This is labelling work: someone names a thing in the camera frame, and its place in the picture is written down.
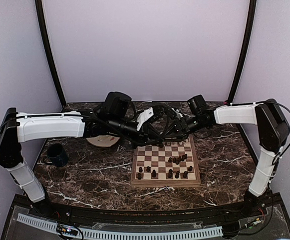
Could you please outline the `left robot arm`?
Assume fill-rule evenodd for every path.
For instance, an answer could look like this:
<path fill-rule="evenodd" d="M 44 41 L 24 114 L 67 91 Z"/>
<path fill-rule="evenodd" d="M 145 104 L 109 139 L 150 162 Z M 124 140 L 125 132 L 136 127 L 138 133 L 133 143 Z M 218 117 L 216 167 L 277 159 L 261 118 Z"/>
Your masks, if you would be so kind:
<path fill-rule="evenodd" d="M 10 107 L 0 125 L 0 167 L 6 169 L 36 204 L 36 210 L 45 218 L 55 214 L 55 206 L 48 201 L 48 194 L 27 165 L 22 155 L 22 144 L 50 138 L 93 138 L 113 135 L 127 139 L 137 147 L 158 144 L 164 134 L 153 130 L 150 120 L 156 116 L 153 107 L 134 111 L 126 117 L 133 103 L 128 95 L 112 91 L 105 101 L 92 110 L 72 110 L 56 113 L 24 113 Z"/>

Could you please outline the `dark chess piece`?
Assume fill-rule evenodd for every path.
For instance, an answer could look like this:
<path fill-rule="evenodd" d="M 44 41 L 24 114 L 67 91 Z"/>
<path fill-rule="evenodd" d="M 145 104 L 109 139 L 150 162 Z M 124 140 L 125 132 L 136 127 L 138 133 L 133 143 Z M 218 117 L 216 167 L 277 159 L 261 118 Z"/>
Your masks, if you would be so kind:
<path fill-rule="evenodd" d="M 141 179 L 142 179 L 142 174 L 141 174 L 141 173 L 138 173 L 138 174 L 137 174 L 137 179 L 138 179 L 138 180 L 141 180 Z"/>
<path fill-rule="evenodd" d="M 152 170 L 151 172 L 151 179 L 156 179 L 157 178 L 157 173 L 155 170 Z"/>

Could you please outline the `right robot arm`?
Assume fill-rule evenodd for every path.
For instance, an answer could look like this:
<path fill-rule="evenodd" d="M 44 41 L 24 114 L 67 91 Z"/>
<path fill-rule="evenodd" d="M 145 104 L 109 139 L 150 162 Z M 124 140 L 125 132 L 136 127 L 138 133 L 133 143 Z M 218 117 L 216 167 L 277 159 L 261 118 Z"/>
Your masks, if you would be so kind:
<path fill-rule="evenodd" d="M 260 197 L 274 178 L 280 158 L 290 146 L 288 136 L 290 125 L 283 110 L 287 107 L 270 98 L 252 103 L 230 103 L 215 109 L 209 108 L 202 95 L 192 97 L 187 104 L 193 114 L 190 118 L 170 108 L 174 118 L 171 126 L 163 131 L 160 142 L 176 142 L 203 128 L 225 124 L 249 124 L 258 128 L 260 157 L 256 171 L 249 185 L 248 194 Z"/>

